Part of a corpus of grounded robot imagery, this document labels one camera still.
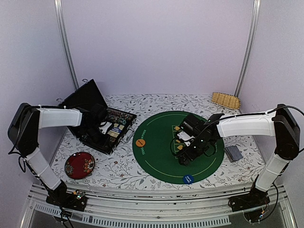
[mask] green poker mat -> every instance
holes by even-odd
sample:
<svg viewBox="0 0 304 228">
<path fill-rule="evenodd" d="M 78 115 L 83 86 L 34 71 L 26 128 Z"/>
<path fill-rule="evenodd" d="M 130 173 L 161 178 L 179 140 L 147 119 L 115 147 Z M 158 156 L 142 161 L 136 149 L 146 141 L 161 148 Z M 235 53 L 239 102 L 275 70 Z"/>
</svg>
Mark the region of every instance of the green poker mat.
<svg viewBox="0 0 304 228">
<path fill-rule="evenodd" d="M 224 142 L 222 139 L 216 143 L 217 151 L 207 157 L 201 155 L 188 166 L 180 165 L 178 159 L 171 154 L 170 142 L 176 134 L 175 127 L 190 113 L 182 111 L 170 111 L 158 113 L 145 120 L 136 130 L 133 137 L 133 153 L 142 167 L 151 176 L 172 184 L 185 184 L 183 177 L 191 175 L 194 182 L 198 182 L 212 175 L 221 165 L 224 158 Z M 141 148 L 136 146 L 138 139 L 144 139 L 145 145 Z M 179 145 L 183 143 L 174 141 L 172 151 L 177 153 Z M 211 147 L 207 154 L 213 153 Z"/>
</svg>

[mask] poker chip case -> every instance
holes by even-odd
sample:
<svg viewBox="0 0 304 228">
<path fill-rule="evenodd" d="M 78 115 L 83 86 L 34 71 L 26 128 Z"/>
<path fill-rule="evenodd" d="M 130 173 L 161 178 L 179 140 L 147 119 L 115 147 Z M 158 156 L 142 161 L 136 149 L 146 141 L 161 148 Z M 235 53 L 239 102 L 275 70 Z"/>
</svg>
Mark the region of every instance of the poker chip case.
<svg viewBox="0 0 304 228">
<path fill-rule="evenodd" d="M 104 121 L 112 123 L 113 127 L 108 131 L 108 133 L 104 134 L 101 140 L 93 140 L 92 137 L 84 134 L 82 128 L 79 126 L 69 126 L 68 128 L 84 145 L 92 147 L 102 153 L 111 154 L 116 149 L 117 145 L 121 141 L 124 141 L 123 138 L 129 130 L 132 131 L 132 133 L 125 139 L 125 141 L 130 140 L 133 135 L 133 129 L 131 126 L 135 122 L 136 115 L 108 107 L 95 81 L 93 79 L 90 81 L 84 79 L 83 81 L 85 84 L 68 96 L 59 106 L 66 106 L 68 108 L 76 107 L 88 111 L 92 111 L 96 104 L 103 106 L 106 110 Z"/>
</svg>

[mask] blue circle logo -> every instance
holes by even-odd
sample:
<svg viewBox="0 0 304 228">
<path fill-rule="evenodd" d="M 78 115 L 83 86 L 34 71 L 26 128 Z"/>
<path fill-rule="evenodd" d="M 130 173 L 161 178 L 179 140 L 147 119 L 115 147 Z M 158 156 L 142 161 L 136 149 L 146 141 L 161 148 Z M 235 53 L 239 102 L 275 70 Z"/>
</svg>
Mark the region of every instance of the blue circle logo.
<svg viewBox="0 0 304 228">
<path fill-rule="evenodd" d="M 194 177 L 188 174 L 185 175 L 182 180 L 185 184 L 192 184 L 194 182 Z"/>
</svg>

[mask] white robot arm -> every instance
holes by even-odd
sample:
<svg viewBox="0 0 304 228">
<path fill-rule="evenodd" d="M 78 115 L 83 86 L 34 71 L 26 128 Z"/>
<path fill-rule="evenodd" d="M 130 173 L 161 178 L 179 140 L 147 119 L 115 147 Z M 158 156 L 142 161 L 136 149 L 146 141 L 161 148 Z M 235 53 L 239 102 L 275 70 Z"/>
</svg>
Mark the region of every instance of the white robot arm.
<svg viewBox="0 0 304 228">
<path fill-rule="evenodd" d="M 86 197 L 84 192 L 67 193 L 67 186 L 53 172 L 38 146 L 38 131 L 46 127 L 81 127 L 86 137 L 102 137 L 99 128 L 104 120 L 106 109 L 99 105 L 94 111 L 81 108 L 60 108 L 57 106 L 31 106 L 22 103 L 9 126 L 9 139 L 31 172 L 41 180 L 48 190 L 47 202 L 65 208 L 84 211 Z"/>
<path fill-rule="evenodd" d="M 275 136 L 275 153 L 256 178 L 251 191 L 246 195 L 230 198 L 229 205 L 233 211 L 269 203 L 267 191 L 276 178 L 284 172 L 289 162 L 299 154 L 300 128 L 284 104 L 279 104 L 275 110 L 263 113 L 214 114 L 206 122 L 189 114 L 181 123 L 180 128 L 183 131 L 178 133 L 177 137 L 187 145 L 176 154 L 182 165 L 189 165 L 192 160 L 204 155 L 210 145 L 214 146 L 216 141 L 223 137 Z"/>
</svg>

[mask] white patterned table surface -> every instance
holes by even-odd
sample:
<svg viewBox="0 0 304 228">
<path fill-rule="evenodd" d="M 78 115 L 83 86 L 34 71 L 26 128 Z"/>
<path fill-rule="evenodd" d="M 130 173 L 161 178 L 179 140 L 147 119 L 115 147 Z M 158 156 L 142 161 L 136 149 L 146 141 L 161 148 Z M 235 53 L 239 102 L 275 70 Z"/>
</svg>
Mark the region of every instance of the white patterned table surface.
<svg viewBox="0 0 304 228">
<path fill-rule="evenodd" d="M 109 107 L 136 114 L 135 129 L 148 117 L 165 111 L 187 111 L 206 119 L 216 113 L 239 113 L 210 102 L 210 95 L 111 95 L 104 98 Z M 224 143 L 225 146 L 236 145 L 244 158 L 231 163 L 225 154 L 214 174 L 191 185 L 165 183 L 147 174 L 133 155 L 132 139 L 126 144 L 120 143 L 114 153 L 106 155 L 83 145 L 70 131 L 67 131 L 51 167 L 63 181 L 102 188 L 178 190 L 252 182 L 265 166 L 253 137 L 233 136 L 225 138 Z M 93 155 L 95 168 L 91 176 L 73 180 L 65 174 L 64 165 L 70 155 L 80 151 Z"/>
</svg>

